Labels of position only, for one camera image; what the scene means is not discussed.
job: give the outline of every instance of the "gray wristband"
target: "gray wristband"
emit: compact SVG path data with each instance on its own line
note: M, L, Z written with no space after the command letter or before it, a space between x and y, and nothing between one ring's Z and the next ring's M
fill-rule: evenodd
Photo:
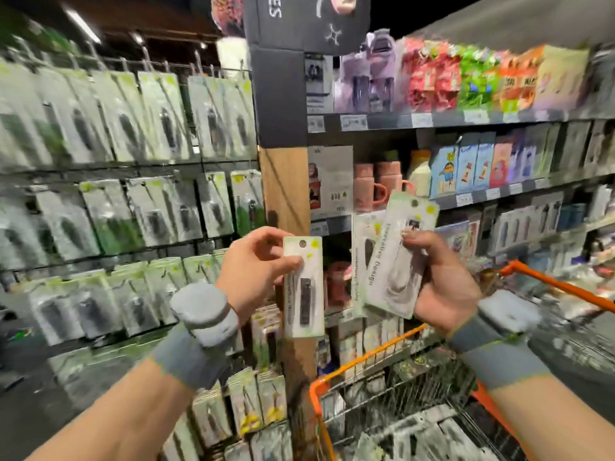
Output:
M447 341L457 354L463 354L499 340L502 340L502 335L496 332L480 315L475 314Z
M550 374L549 368L529 350L523 338L487 344L462 354L461 360L488 390Z
M151 353L162 370L193 390L209 389L229 365L226 350L232 340L211 348L203 348L180 323Z

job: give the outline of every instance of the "fluorescent light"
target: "fluorescent light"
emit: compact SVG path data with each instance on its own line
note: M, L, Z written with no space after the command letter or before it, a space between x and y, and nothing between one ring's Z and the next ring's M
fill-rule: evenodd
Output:
M143 36L138 32L131 32L130 35L138 45L143 45L145 43L145 41L143 40Z
M71 8L64 8L64 11L68 16L73 20L75 24L79 26L81 30L83 30L84 34L87 35L93 42L100 44L101 41L90 26L87 25L87 22L83 20L83 18L79 15L79 13Z

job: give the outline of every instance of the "orange cart handle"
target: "orange cart handle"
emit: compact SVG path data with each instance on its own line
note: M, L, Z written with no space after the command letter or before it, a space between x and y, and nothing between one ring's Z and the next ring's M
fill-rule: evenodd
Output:
M506 265L503 269L499 271L499 274L506 277L511 275L512 273L522 273L534 279L538 279L547 285L556 287L557 289L563 291L564 293L572 294L576 297L581 298L583 301L587 301L594 305L597 305L599 308L603 310L607 310L609 312L615 313L615 303L613 303L610 299L605 297L600 297L595 294L590 293L588 290L583 289L579 286L571 285L570 283L565 283L563 281L557 281L556 279L552 279L551 277L547 277L538 271L534 271L530 269L524 263L519 261L511 261Z

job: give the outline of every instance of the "hand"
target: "hand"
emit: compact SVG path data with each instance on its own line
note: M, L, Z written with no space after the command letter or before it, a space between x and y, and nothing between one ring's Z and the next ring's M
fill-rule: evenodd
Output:
M476 313L482 297L479 286L436 233L404 230L402 239L405 247L422 247L429 256L414 315L442 333L454 331Z
M226 252L216 287L227 295L241 325L263 305L274 284L281 284L282 275L301 267L300 255L282 257L286 236L293 235L265 226L234 241Z

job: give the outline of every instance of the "shopping cart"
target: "shopping cart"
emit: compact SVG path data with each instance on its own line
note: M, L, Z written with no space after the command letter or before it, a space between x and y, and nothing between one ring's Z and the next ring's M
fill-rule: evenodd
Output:
M518 261L496 273L501 278L515 272L603 310L615 311L610 300L545 277ZM615 370L615 347L606 338L589 329L572 330L564 325L548 331L565 341L556 345L566 347L574 343L578 356L589 356L587 361L594 364L612 364ZM494 459L528 459L473 372L427 325L414 328L316 380L309 391L318 423L320 460L350 461L358 455L357 459L371 461L382 459L385 454L392 460L403 460L403 454L395 452L403 446L397 436L403 434L409 439L444 420L452 420L477 449L493 454Z

